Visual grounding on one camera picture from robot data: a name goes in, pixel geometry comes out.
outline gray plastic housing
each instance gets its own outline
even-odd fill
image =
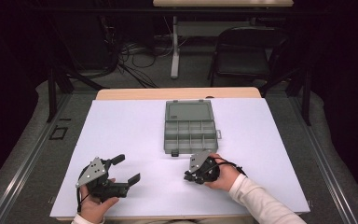
[[[217,131],[211,101],[167,101],[164,150],[173,157],[204,150],[216,152]]]

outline desk leg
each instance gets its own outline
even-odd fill
[[[178,20],[173,17],[173,56],[171,78],[178,78],[179,75],[179,47],[178,47]]]

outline metal bracket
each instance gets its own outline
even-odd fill
[[[206,161],[206,159],[209,157],[209,154],[211,154],[211,152],[212,152],[211,150],[205,150],[205,151],[201,151],[200,153],[191,155],[191,157],[190,157],[190,167],[189,167],[188,171],[191,174],[193,174],[194,172],[199,170],[199,168]]]
[[[79,188],[80,186],[91,182],[92,180],[106,174],[105,168],[101,159],[96,157],[94,161],[92,161],[84,172],[84,174],[79,178],[76,183],[76,187]]]

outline white paper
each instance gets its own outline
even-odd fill
[[[298,213],[309,212],[282,139],[264,99],[211,99],[218,153],[243,167],[256,183]],[[52,217],[76,214],[76,181],[95,157],[125,154],[110,177],[127,182],[140,173],[127,198],[107,217],[205,217],[249,215],[221,190],[183,179],[189,154],[171,157],[163,149],[165,100],[94,101],[51,211]]]

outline hand-held gripper device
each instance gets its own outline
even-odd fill
[[[246,175],[242,167],[237,164],[219,158],[222,162],[217,163],[215,158],[210,157],[211,151],[206,150],[190,157],[190,169],[185,171],[185,180],[203,184],[213,182],[220,176],[220,165],[228,164],[236,168],[241,174]]]
[[[103,203],[109,198],[118,197],[125,198],[127,197],[127,192],[130,187],[141,179],[141,174],[135,175],[128,180],[128,183],[114,183],[108,179],[109,173],[108,170],[110,166],[117,165],[118,163],[124,161],[126,158],[123,154],[120,154],[114,157],[111,160],[101,160],[100,158],[95,158],[90,165],[86,166],[80,174],[80,177],[76,183],[77,188],[77,211],[80,212],[81,203],[80,201],[80,186],[86,185],[89,190],[89,195],[99,198]]]

